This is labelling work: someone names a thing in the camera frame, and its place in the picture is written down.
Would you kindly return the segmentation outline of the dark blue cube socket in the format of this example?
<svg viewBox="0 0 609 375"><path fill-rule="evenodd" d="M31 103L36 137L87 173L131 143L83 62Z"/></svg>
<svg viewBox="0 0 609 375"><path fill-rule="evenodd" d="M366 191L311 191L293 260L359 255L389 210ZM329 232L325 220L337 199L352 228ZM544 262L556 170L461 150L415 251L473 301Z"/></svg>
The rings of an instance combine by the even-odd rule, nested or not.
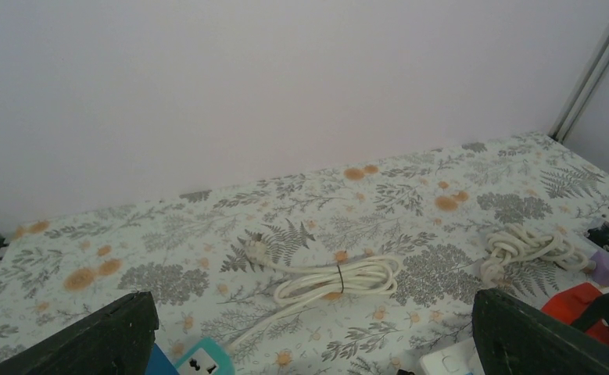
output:
<svg viewBox="0 0 609 375"><path fill-rule="evenodd" d="M145 368L145 375L178 375L177 369L170 362L162 349L154 344Z"/></svg>

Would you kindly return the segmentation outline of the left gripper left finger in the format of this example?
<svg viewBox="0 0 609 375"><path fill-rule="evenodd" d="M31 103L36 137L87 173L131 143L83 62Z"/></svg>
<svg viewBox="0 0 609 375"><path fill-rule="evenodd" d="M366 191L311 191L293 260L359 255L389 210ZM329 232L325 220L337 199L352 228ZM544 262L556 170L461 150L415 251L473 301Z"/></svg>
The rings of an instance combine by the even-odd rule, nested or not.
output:
<svg viewBox="0 0 609 375"><path fill-rule="evenodd" d="M0 374L144 374L158 328L152 293L129 293L0 362Z"/></svg>

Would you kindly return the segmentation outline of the red cube socket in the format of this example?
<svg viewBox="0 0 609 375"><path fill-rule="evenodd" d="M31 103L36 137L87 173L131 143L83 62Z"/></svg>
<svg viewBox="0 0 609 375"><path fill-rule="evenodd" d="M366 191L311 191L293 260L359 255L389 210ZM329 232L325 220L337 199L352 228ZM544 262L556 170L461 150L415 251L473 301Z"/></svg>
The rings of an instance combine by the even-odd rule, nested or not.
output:
<svg viewBox="0 0 609 375"><path fill-rule="evenodd" d="M540 309L542 313L571 325L604 291L591 283L583 283L553 296ZM609 329L604 323L595 323L586 334L609 346Z"/></svg>

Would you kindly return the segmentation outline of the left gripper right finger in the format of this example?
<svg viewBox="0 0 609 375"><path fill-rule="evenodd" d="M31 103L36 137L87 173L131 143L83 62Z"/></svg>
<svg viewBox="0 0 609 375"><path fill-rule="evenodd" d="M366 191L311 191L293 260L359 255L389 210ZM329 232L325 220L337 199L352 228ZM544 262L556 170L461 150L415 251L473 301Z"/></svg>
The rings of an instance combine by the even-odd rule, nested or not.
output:
<svg viewBox="0 0 609 375"><path fill-rule="evenodd" d="M472 333L486 374L609 374L609 346L498 289L476 293Z"/></svg>

